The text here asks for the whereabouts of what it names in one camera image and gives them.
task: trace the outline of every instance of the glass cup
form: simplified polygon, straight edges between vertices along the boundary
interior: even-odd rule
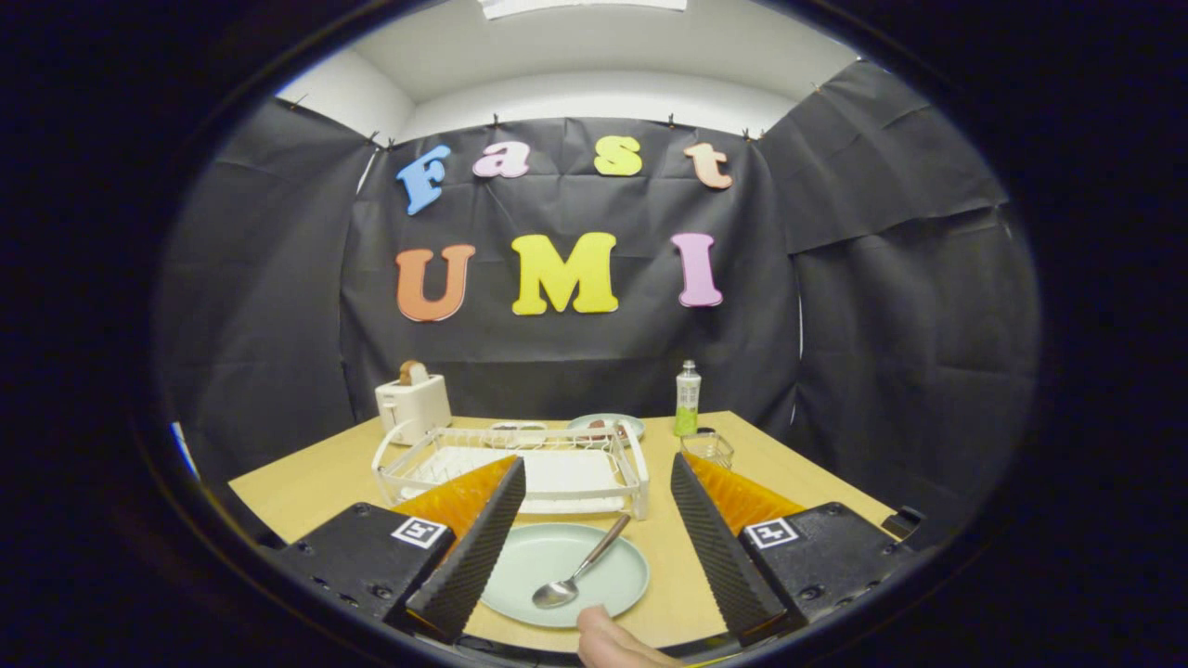
[[[697,455],[727,470],[734,456],[734,448],[718,431],[699,431],[681,436],[681,452]]]

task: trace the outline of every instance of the light green plate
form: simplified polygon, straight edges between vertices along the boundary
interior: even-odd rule
[[[636,433],[636,440],[642,440],[644,437],[643,420],[639,420],[638,417],[631,417],[630,415],[620,415],[618,412],[595,412],[592,415],[583,415],[581,417],[575,417],[573,421],[569,422],[569,428],[589,429],[590,422],[594,422],[595,420],[601,420],[602,422],[606,422],[607,427],[614,424],[615,420],[621,420],[623,422],[631,424],[631,429]]]
[[[512,619],[555,629],[576,626],[577,613],[592,605],[605,605],[611,617],[626,612],[647,590],[650,572],[644,555],[623,537],[577,578],[576,599],[551,610],[532,604],[532,592],[573,575],[605,535],[606,531],[583,524],[512,529],[480,600]]]

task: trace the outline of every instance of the bottle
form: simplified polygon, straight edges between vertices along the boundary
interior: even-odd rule
[[[691,359],[684,360],[684,371],[676,377],[676,428],[677,436],[697,433],[697,397],[701,393],[701,376]]]

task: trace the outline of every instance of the white wall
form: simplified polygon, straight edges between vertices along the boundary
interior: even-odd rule
[[[397,136],[406,141],[499,120],[561,116],[675,121],[751,136],[770,128],[795,100],[723,81],[645,71],[584,71],[511,78],[417,105]]]
[[[329,116],[386,144],[397,138],[415,105],[392,80],[353,49],[339,51],[285,86],[277,97]]]

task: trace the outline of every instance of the foam letter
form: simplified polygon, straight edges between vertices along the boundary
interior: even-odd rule
[[[546,310],[541,298],[541,285],[549,295],[552,308],[564,311],[574,288],[579,286],[574,310],[577,313],[611,313],[619,308],[619,300],[611,294],[611,248],[613,234],[587,232],[577,239],[569,259],[562,261],[552,241],[543,234],[529,234],[512,241],[512,250],[520,256],[520,296],[512,303],[517,315],[541,315]]]
[[[474,246],[459,244],[446,246],[446,294],[436,302],[425,300],[425,265],[434,259],[434,252],[424,248],[404,251],[396,256],[400,276],[396,283],[396,304],[400,313],[416,322],[446,320],[462,308],[466,297],[466,265],[474,254]]]
[[[697,178],[710,188],[729,188],[734,179],[718,171],[718,163],[726,162],[726,153],[714,151],[714,147],[702,141],[684,150],[684,155],[693,158],[693,171]]]
[[[722,303],[722,294],[714,288],[714,273],[709,267],[709,247],[714,245],[714,238],[708,234],[674,234],[672,242],[681,251],[681,267],[684,270],[681,305],[716,307]]]
[[[474,163],[475,176],[516,178],[527,174],[527,144],[523,141],[503,141],[482,150],[485,158]]]
[[[606,176],[631,176],[644,169],[639,158],[639,141],[634,137],[615,137],[609,134],[594,145],[594,169]]]
[[[441,163],[441,158],[448,155],[449,146],[442,144],[397,172],[396,178],[403,181],[404,188],[409,191],[409,215],[442,196],[442,189],[432,182],[446,178],[446,166]]]

